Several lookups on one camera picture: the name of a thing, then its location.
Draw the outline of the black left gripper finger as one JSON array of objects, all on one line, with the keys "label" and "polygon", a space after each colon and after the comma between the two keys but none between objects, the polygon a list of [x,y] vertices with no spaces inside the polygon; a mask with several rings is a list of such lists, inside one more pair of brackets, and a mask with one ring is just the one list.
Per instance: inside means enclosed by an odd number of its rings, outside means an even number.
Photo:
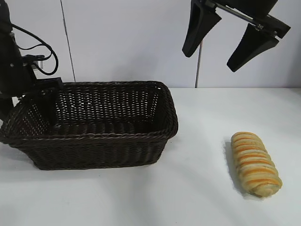
[{"label": "black left gripper finger", "polygon": [[56,102],[57,92],[53,90],[46,90],[42,93],[41,96],[41,107],[43,115],[46,116],[49,120],[49,123],[53,126],[56,123]]},{"label": "black left gripper finger", "polygon": [[14,108],[12,97],[0,96],[0,119],[4,121]]}]

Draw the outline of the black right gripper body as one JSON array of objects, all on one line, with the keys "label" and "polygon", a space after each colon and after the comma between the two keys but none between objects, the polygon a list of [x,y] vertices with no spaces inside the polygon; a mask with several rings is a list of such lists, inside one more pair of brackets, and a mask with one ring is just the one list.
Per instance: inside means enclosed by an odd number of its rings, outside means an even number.
[{"label": "black right gripper body", "polygon": [[269,13],[277,0],[205,0],[204,5],[213,9],[220,8],[239,17],[258,30],[283,38],[291,27]]}]

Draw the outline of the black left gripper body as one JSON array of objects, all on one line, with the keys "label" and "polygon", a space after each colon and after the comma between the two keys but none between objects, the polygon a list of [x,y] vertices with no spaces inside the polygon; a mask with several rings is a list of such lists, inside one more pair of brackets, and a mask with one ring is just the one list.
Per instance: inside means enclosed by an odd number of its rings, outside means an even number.
[{"label": "black left gripper body", "polygon": [[22,56],[14,34],[0,33],[0,96],[20,97],[42,90],[62,90],[60,77],[37,79],[32,66],[40,72],[38,62],[49,59],[44,55]]}]

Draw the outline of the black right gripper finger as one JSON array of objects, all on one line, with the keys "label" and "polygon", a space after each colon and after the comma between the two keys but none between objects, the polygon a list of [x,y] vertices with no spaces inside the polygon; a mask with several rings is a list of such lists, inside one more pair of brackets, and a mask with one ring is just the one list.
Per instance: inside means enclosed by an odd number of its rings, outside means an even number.
[{"label": "black right gripper finger", "polygon": [[239,45],[229,58],[227,66],[232,72],[236,72],[254,57],[274,48],[278,43],[279,40],[275,37],[248,24]]},{"label": "black right gripper finger", "polygon": [[190,20],[182,52],[191,57],[204,37],[222,19],[216,13],[217,4],[213,0],[192,0]]}]

